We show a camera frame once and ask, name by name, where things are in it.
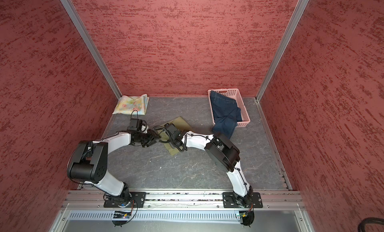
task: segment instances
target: denim fabric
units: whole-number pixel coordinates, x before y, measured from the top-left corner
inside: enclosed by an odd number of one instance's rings
[[[215,121],[212,132],[220,132],[231,138],[237,122],[242,121],[241,110],[237,107],[236,100],[215,91],[211,91],[210,100]]]

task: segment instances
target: black mounting plate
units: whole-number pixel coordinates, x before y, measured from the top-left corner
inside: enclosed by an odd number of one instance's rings
[[[136,208],[136,206],[138,206],[138,208],[142,208],[144,206],[146,194],[147,194],[146,192],[131,192],[132,198],[135,200],[135,204],[134,204],[133,208]],[[124,208],[119,207],[113,201],[104,201],[104,208],[124,209]]]
[[[251,195],[252,201],[253,201],[253,207],[254,208],[262,208],[263,202],[262,198],[260,196],[260,193],[253,192]],[[224,208],[240,208],[240,206],[237,205],[235,201],[235,195],[233,192],[224,192],[223,193],[223,205]]]

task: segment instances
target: aluminum frame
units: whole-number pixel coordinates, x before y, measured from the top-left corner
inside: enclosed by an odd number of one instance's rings
[[[283,53],[293,35],[293,32],[296,29],[297,24],[300,21],[301,16],[303,15],[303,12],[305,10],[305,7],[307,6],[309,0],[298,0],[295,10],[292,13],[291,19],[288,23],[287,28],[285,29],[285,32],[283,34],[283,37],[281,38],[281,42],[279,44],[279,47],[276,50],[275,56],[273,57],[273,60],[271,62],[271,65],[269,66],[268,71],[266,72],[266,76],[262,82],[262,85],[260,86],[259,91],[256,95],[257,102],[260,102],[269,82],[271,81],[271,78],[273,74],[275,73],[276,67],[280,62],[281,57],[283,56]]]
[[[236,210],[223,206],[223,192],[229,190],[157,190],[130,189],[130,192],[147,192],[144,207],[139,210]],[[259,192],[263,208],[254,210],[305,210],[300,191]],[[111,210],[104,208],[104,192],[96,188],[71,190],[61,209]]]
[[[283,176],[288,189],[292,190],[293,189],[292,185],[291,185],[291,183],[290,183],[290,181],[288,179],[288,176],[287,176],[287,173],[285,171],[283,162],[281,161],[281,157],[280,157],[279,151],[277,150],[277,147],[276,147],[276,144],[275,144],[275,140],[273,139],[271,130],[269,129],[268,122],[266,121],[266,118],[265,118],[265,115],[264,115],[264,112],[263,112],[263,109],[261,107],[260,102],[256,101],[256,107],[257,107],[257,110],[258,110],[258,112],[260,114],[260,119],[261,119],[261,121],[263,123],[263,127],[264,127],[264,130],[265,130],[266,137],[267,137],[268,142],[271,145],[271,148],[273,150],[275,162],[276,162],[277,167],[279,169],[279,173]]]
[[[119,87],[117,86],[110,71],[108,70],[107,65],[104,63],[102,56],[100,55],[96,45],[94,44],[83,22],[81,21],[81,18],[77,13],[72,1],[71,0],[60,0],[60,1],[63,4],[65,10],[67,11],[69,17],[71,18],[73,24],[75,25],[77,31],[80,33],[81,37],[83,38],[85,45],[88,47],[89,52],[91,52],[94,60],[99,66],[109,86],[113,90],[113,93],[115,93],[116,97],[119,99],[122,96],[119,90]]]
[[[165,190],[165,189],[131,189],[131,193],[145,191],[144,207],[139,209],[144,213],[156,213],[156,211],[238,211],[223,207],[223,192],[227,190]],[[254,191],[259,192],[263,201],[263,208],[255,210],[290,210],[294,211],[298,225],[302,232],[314,232],[310,224],[308,213],[303,204],[300,191]],[[63,202],[61,210],[52,225],[50,232],[61,232],[65,224],[70,220],[69,216],[73,210],[89,213],[110,213],[111,208],[104,208],[103,191],[96,188],[68,191],[67,198]]]

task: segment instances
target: gray marble floor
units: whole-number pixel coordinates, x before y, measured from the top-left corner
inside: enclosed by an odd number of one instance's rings
[[[236,128],[231,141],[239,148],[245,177],[254,189],[284,189],[253,98],[244,98],[251,118],[245,128]],[[147,113],[140,116],[152,128],[182,116],[193,131],[211,134],[213,126],[208,98],[151,97]],[[118,114],[108,136],[124,130],[129,115]],[[157,142],[149,148],[126,146],[108,156],[108,171],[136,189],[232,189],[227,175],[208,154],[196,148],[171,156]]]

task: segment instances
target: vented metal panel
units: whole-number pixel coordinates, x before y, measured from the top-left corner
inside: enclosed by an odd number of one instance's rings
[[[128,220],[113,219],[114,210],[72,210],[68,216],[68,220]],[[209,210],[185,210],[185,211],[145,211],[139,210],[134,220],[159,220],[159,221],[180,221],[180,222],[224,222],[238,223],[240,216],[238,211],[209,211]]]

